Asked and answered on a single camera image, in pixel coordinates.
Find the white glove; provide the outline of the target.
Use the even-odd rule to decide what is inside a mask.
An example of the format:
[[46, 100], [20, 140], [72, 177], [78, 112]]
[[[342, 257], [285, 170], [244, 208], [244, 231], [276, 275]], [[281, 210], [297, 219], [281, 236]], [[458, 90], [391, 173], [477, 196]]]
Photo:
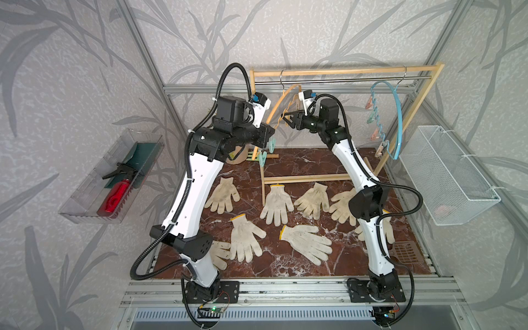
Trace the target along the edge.
[[227, 267], [227, 260], [230, 259], [231, 244], [222, 241], [213, 241], [209, 253], [213, 265], [220, 271], [224, 271]]
[[302, 211], [304, 217], [319, 220], [321, 212], [329, 211], [327, 186], [316, 182], [313, 188], [294, 202], [294, 206]]
[[245, 214], [240, 214], [231, 219], [233, 229], [230, 241], [230, 260], [238, 259], [239, 262], [251, 263], [253, 256], [260, 257], [263, 254], [255, 235], [264, 239], [266, 232], [257, 225], [248, 221]]
[[350, 191], [340, 192], [331, 198], [334, 204], [330, 206], [329, 212], [334, 221], [339, 224], [348, 222], [351, 226], [356, 226], [357, 219], [352, 215], [349, 208], [349, 202], [355, 195], [356, 190], [352, 188]]
[[[395, 243], [395, 237], [394, 237], [393, 227], [390, 221], [391, 221], [391, 217], [387, 217], [382, 220], [382, 223], [383, 223], [383, 230], [386, 236], [386, 241], [388, 244], [392, 245]], [[354, 232], [356, 233], [357, 239], [359, 241], [365, 242], [364, 231], [360, 225], [356, 227]]]
[[285, 192], [284, 185], [271, 185], [260, 218], [265, 219], [267, 225], [286, 225], [288, 223], [287, 213], [294, 211], [294, 204], [291, 199], [290, 195]]
[[236, 186], [234, 185], [233, 177], [222, 177], [218, 186], [214, 189], [212, 195], [205, 204], [205, 208], [209, 208], [211, 212], [216, 212], [221, 215], [225, 211], [233, 211], [233, 203], [240, 201], [240, 195]]
[[314, 225], [296, 225], [289, 227], [284, 225], [280, 231], [279, 239], [290, 244], [293, 250], [302, 254], [314, 265], [321, 265], [323, 261], [329, 260], [333, 252], [331, 240], [325, 236], [318, 235], [319, 228]]

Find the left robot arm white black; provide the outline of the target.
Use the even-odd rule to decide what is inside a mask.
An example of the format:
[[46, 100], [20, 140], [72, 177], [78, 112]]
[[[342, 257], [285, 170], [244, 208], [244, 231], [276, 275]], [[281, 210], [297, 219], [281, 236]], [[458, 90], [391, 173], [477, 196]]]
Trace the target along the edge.
[[[246, 98], [221, 94], [233, 69], [243, 74]], [[266, 96], [252, 92], [245, 68], [239, 63], [229, 64], [217, 85], [212, 109], [189, 131], [184, 148], [186, 177], [162, 225], [152, 227], [154, 240], [133, 263], [131, 279], [143, 281], [156, 276], [156, 272], [139, 274], [138, 268], [160, 243], [173, 247], [180, 254], [180, 259], [168, 264], [167, 268], [184, 264], [192, 280], [202, 287], [211, 287], [218, 279], [219, 272], [209, 252], [213, 238], [199, 228], [202, 210], [218, 173], [237, 147], [251, 144], [263, 149], [267, 146], [275, 132], [262, 121], [269, 106]]]

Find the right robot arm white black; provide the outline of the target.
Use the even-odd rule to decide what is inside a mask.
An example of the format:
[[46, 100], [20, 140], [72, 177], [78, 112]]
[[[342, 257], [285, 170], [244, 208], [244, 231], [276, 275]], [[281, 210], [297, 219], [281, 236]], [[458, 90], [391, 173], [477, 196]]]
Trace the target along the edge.
[[[386, 247], [383, 220], [416, 213], [422, 208], [424, 198], [414, 188], [379, 181], [361, 159], [351, 140], [347, 122], [340, 124], [339, 117], [346, 118], [342, 103], [337, 97], [327, 93], [311, 93], [310, 96], [313, 101], [307, 109], [287, 114], [291, 118], [286, 122], [291, 128], [299, 131], [308, 129], [311, 133], [318, 134], [344, 166], [356, 189], [356, 194], [349, 201], [349, 210], [363, 229], [371, 287], [379, 293], [394, 290], [400, 281], [395, 262], [389, 257]], [[402, 213], [384, 213], [383, 206], [392, 188], [415, 194], [418, 198], [417, 205]]]

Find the potted white flower plant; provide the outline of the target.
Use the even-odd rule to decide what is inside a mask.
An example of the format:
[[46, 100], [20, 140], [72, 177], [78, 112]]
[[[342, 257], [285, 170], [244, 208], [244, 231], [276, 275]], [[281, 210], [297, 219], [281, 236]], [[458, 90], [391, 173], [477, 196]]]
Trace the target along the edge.
[[237, 146], [233, 152], [229, 153], [226, 163], [236, 165], [245, 162], [248, 158], [249, 146], [249, 144], [244, 147]]

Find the wooden clothes rack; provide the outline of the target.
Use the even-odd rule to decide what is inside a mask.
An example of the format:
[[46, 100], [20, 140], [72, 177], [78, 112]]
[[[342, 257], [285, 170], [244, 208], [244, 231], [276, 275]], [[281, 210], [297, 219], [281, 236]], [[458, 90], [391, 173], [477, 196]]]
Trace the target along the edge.
[[369, 195], [375, 197], [374, 202], [381, 204], [386, 200], [389, 188], [401, 188], [395, 184], [380, 182], [376, 175], [383, 169], [389, 157], [392, 155], [395, 159], [399, 157], [402, 137], [408, 125], [414, 118], [417, 110], [425, 101], [426, 96], [436, 83], [441, 71], [444, 69], [443, 63], [436, 65], [411, 66], [411, 67], [381, 67], [366, 69], [336, 69], [336, 70], [297, 70], [297, 71], [255, 71], [250, 70], [250, 87], [251, 91], [256, 91], [257, 85], [265, 85], [265, 82], [257, 82], [257, 77], [279, 77], [284, 76], [326, 76], [326, 75], [347, 75], [347, 74], [375, 74], [375, 73], [408, 73], [408, 72], [430, 72], [429, 76], [416, 76], [416, 80], [425, 80], [426, 83], [419, 92], [415, 102], [407, 112], [402, 111], [402, 106], [396, 88], [389, 83], [395, 78], [360, 78], [360, 81], [373, 81], [376, 84], [383, 83], [387, 85], [395, 98], [397, 106], [397, 133], [389, 141], [389, 146], [382, 159], [374, 171], [369, 170], [368, 166], [360, 159], [359, 152], [351, 140], [349, 125], [345, 114], [345, 108], [342, 103], [334, 96], [321, 93], [316, 95], [315, 111], [313, 116], [317, 116], [328, 121], [329, 128], [318, 135], [321, 140], [337, 155], [344, 163], [343, 166], [353, 182], [356, 191], [359, 192], [367, 189]]

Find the green dustpan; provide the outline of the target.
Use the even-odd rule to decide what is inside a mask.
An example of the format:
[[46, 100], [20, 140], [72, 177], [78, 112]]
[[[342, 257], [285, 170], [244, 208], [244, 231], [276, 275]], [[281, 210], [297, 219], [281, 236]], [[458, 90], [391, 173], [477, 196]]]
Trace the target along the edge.
[[103, 176], [109, 180], [105, 188], [113, 188], [124, 179], [131, 180], [131, 187], [139, 189], [148, 175], [163, 144], [154, 142], [136, 142], [122, 162], [118, 162], [115, 170]]

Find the brown slotted scoop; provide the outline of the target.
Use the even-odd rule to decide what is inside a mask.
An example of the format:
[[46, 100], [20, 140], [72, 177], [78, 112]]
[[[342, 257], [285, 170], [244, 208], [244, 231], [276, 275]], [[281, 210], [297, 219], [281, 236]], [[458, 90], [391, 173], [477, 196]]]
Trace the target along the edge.
[[414, 241], [396, 241], [389, 254], [404, 265], [424, 263], [425, 259]]

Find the red spray bottle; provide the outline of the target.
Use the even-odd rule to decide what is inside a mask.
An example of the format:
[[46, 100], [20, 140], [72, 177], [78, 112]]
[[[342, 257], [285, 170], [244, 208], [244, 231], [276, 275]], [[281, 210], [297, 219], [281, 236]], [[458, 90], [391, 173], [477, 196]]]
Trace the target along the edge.
[[130, 186], [130, 179], [124, 179], [115, 184], [98, 209], [97, 215], [115, 219], [119, 215], [123, 203], [129, 194]]

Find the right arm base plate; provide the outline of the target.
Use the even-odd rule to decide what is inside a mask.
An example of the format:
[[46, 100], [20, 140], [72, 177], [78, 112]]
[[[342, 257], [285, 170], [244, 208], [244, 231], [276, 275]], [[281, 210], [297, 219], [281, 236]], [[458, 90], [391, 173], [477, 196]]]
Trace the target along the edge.
[[406, 302], [400, 281], [393, 276], [374, 277], [369, 280], [350, 278], [346, 281], [346, 287], [352, 303]]

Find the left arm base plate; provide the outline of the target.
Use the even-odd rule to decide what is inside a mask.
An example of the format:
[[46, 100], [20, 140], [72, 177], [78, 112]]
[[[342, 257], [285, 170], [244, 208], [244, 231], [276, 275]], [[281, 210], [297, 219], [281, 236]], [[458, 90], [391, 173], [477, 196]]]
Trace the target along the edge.
[[220, 303], [237, 303], [240, 293], [240, 282], [235, 280], [216, 280], [211, 287], [202, 287], [195, 282], [188, 282], [182, 291], [183, 301], [188, 304], [206, 303], [218, 300]]

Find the clear plastic wall bin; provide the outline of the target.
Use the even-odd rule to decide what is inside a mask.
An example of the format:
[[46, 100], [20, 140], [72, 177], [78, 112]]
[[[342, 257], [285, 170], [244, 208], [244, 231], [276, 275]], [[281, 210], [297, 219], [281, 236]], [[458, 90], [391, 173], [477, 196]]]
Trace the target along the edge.
[[125, 129], [59, 214], [74, 224], [120, 224], [164, 147], [160, 134]]

